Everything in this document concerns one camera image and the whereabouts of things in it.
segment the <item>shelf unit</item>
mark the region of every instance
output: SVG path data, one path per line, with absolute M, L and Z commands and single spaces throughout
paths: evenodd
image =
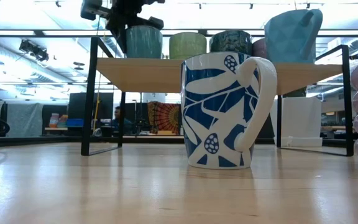
M 109 58 L 97 58 L 98 46 L 105 51 Z M 346 109 L 346 130 L 352 130 L 351 120 L 351 95 L 350 95 L 350 71 L 349 71 L 349 49 L 346 45 L 335 48 L 342 49 L 342 57 L 347 58 L 347 63 L 342 65 L 314 65 L 279 63 L 275 64 L 278 77 L 277 95 L 277 147 L 281 147 L 281 127 L 282 127 L 282 95 L 297 90 L 301 87 L 312 85 L 325 78 L 344 74 L 344 98 Z M 152 92 L 152 93 L 179 93 L 180 92 L 180 69 L 181 60 L 149 59 L 149 58 L 114 58 L 108 48 L 99 37 L 91 38 L 91 59 L 89 64 L 88 86 L 86 93 L 86 110 L 84 127 L 91 125 L 92 103 L 96 70 L 101 72 L 112 84 L 116 85 L 121 91 L 121 117 L 119 125 L 118 147 L 103 149 L 100 151 L 89 151 L 90 129 L 83 129 L 83 140 L 81 145 L 81 155 L 90 156 L 101 152 L 110 151 L 122 147 L 123 124 L 125 114 L 126 92 Z M 346 134 L 347 154 L 353 155 L 353 143 L 348 141 L 351 133 Z
M 97 69 L 121 91 L 180 93 L 181 63 L 182 60 L 98 58 Z M 342 72 L 341 65 L 279 63 L 274 66 L 277 71 L 278 95 Z

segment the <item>mug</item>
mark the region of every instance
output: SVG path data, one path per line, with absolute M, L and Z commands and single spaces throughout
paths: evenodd
M 242 30 L 229 30 L 215 34 L 209 40 L 211 52 L 234 51 L 252 55 L 251 35 Z
M 267 57 L 273 63 L 314 63 L 316 37 L 323 22 L 318 9 L 284 12 L 265 26 Z
M 182 32 L 169 39 L 169 58 L 186 59 L 206 53 L 206 38 L 194 32 Z
M 276 89 L 276 70 L 264 58 L 215 52 L 185 60 L 181 114 L 189 165 L 249 167 Z
M 150 26 L 133 26 L 126 30 L 128 58 L 161 58 L 162 34 Z

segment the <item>wooden shelf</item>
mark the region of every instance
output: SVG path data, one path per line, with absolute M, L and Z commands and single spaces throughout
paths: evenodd
M 182 60 L 149 58 L 98 58 L 98 71 L 120 90 L 143 93 L 180 93 Z M 342 65 L 275 64 L 283 95 L 342 73 Z

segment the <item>wooden tabletop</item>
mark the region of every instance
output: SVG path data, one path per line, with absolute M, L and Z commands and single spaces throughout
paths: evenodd
M 250 169 L 211 170 L 184 144 L 80 148 L 0 148 L 0 223 L 358 224 L 357 156 L 256 145 Z
M 98 71 L 122 91 L 180 93 L 182 60 L 98 58 Z M 342 73 L 342 65 L 275 64 L 277 94 L 282 95 Z

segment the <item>light blue vase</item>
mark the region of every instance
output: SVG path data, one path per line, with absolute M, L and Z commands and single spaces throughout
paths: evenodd
M 134 26 L 126 30 L 128 58 L 161 58 L 162 34 L 150 26 Z
M 314 63 L 322 22 L 318 9 L 288 11 L 271 18 L 265 26 L 267 58 L 275 63 Z

